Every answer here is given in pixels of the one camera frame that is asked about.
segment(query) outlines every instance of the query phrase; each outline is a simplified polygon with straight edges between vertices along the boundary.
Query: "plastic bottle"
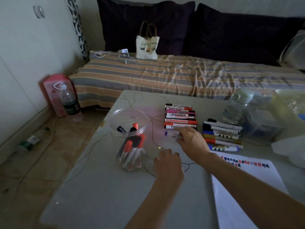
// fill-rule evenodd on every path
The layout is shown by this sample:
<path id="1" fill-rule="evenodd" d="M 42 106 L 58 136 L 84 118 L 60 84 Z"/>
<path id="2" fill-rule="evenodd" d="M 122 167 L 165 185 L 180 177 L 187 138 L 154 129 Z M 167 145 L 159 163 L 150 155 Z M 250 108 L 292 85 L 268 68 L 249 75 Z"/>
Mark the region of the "plastic bottle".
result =
<path id="1" fill-rule="evenodd" d="M 22 141 L 17 151 L 18 152 L 29 152 L 34 145 L 36 145 L 38 142 L 41 141 L 41 139 L 44 137 L 45 134 L 50 130 L 49 127 L 45 127 L 44 129 L 40 129 L 36 131 L 33 135 L 31 135 L 28 139 Z"/>
<path id="2" fill-rule="evenodd" d="M 67 86 L 61 82 L 59 83 L 59 88 L 57 89 L 60 89 L 60 101 L 63 104 L 68 116 L 74 121 L 81 121 L 83 119 L 83 115 L 74 92 L 69 90 Z"/>
<path id="3" fill-rule="evenodd" d="M 222 119 L 225 123 L 237 124 L 244 114 L 254 92 L 250 89 L 239 88 L 229 100 L 229 104 L 223 112 Z"/>

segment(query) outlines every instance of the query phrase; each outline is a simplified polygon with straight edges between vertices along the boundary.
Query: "mattress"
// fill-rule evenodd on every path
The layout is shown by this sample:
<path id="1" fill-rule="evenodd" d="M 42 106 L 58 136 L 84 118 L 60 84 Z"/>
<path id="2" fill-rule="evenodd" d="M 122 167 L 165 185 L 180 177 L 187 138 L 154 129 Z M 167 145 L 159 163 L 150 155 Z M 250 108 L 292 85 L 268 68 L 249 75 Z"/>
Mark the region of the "mattress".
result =
<path id="1" fill-rule="evenodd" d="M 111 108 L 123 90 L 228 100 L 237 88 L 264 95 L 276 89 L 305 90 L 305 74 L 292 68 L 214 61 L 191 56 L 136 59 L 110 53 L 91 61 L 70 76 L 82 108 Z"/>

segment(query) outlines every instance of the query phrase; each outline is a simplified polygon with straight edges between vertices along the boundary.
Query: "tote bag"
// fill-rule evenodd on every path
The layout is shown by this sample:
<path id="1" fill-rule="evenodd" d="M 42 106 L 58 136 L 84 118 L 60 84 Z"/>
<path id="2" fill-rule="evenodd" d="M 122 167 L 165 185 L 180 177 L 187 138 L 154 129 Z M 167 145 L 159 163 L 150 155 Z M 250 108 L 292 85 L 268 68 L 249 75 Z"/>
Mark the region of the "tote bag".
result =
<path id="1" fill-rule="evenodd" d="M 147 30 L 146 30 L 146 37 L 143 38 L 141 36 L 142 27 L 144 23 L 147 23 Z M 152 25 L 155 27 L 155 33 L 154 36 L 151 34 L 149 26 Z M 135 57 L 137 59 L 157 59 L 158 55 L 156 53 L 156 49 L 158 46 L 159 38 L 157 36 L 157 28 L 153 23 L 148 24 L 147 21 L 143 21 L 139 35 L 137 35 L 136 39 L 136 47 L 137 47 L 137 53 Z"/>

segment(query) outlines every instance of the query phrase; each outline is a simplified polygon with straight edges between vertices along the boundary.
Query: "table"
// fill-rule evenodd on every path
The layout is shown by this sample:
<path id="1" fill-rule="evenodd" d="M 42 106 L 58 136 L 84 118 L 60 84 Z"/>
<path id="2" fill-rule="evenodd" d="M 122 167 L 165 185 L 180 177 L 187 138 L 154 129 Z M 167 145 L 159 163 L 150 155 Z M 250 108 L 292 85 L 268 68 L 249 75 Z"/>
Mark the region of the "table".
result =
<path id="1" fill-rule="evenodd" d="M 120 108 L 136 107 L 151 117 L 165 114 L 166 103 L 192 105 L 198 122 L 221 120 L 227 101 L 148 92 L 124 91 L 115 102 L 87 148 L 44 210 L 41 223 L 59 228 L 123 228 L 151 189 L 155 177 L 138 169 L 126 171 L 115 162 L 117 150 L 109 136 L 107 119 Z M 163 148 L 179 152 L 185 181 L 166 217 L 164 228 L 218 228 L 211 175 L 192 161 L 171 140 L 164 139 L 164 116 L 154 118 L 146 130 L 147 155 L 143 161 L 152 174 L 153 158 Z M 240 155 L 271 160 L 289 194 L 305 203 L 305 169 L 272 152 L 271 147 L 244 138 Z"/>

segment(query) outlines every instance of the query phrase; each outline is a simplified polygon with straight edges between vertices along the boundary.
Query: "floor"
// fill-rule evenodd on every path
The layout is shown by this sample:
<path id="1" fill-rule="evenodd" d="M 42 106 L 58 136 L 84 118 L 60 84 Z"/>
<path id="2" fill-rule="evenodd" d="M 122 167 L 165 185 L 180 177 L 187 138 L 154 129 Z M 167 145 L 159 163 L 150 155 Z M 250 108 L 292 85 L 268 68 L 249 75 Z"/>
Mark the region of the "floor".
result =
<path id="1" fill-rule="evenodd" d="M 40 214 L 107 113 L 85 108 L 80 122 L 54 115 L 43 124 L 50 127 L 46 138 L 0 166 L 1 228 L 56 228 L 39 225 Z"/>

